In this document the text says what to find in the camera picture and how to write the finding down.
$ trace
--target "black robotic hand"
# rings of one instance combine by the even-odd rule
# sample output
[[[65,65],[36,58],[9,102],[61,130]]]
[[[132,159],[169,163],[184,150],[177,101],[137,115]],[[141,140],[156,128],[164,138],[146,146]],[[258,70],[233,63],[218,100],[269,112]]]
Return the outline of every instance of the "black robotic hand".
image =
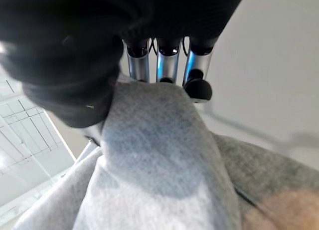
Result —
[[[217,39],[240,1],[0,0],[0,63],[33,102],[85,128],[108,114],[122,40]]]

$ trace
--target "gray fabric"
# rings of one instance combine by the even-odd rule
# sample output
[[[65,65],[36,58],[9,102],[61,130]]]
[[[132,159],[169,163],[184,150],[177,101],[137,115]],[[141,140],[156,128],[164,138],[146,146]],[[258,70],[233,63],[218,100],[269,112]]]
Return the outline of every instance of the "gray fabric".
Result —
[[[102,136],[15,229],[239,230],[252,207],[232,183],[257,202],[318,189],[316,171],[211,135],[171,84],[119,84]]]
[[[283,192],[319,193],[319,173],[258,146],[213,134],[233,185],[256,203]],[[240,201],[242,215],[251,209]]]

